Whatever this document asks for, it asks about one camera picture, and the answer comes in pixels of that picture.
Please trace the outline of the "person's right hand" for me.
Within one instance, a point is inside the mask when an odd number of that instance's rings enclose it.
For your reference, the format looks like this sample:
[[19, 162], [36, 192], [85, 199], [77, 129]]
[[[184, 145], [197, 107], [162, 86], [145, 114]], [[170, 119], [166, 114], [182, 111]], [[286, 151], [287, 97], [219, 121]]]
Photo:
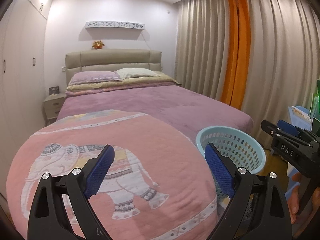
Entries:
[[[291, 197], [287, 201], [290, 213], [291, 224], [295, 224], [296, 220], [298, 219], [298, 210], [299, 210], [299, 186], [296, 186], [291, 193]], [[319, 208], [319, 187], [315, 189], [312, 195], [312, 211], [308, 218], [305, 219], [305, 224], [309, 224], [313, 216], [315, 215], [316, 211]]]

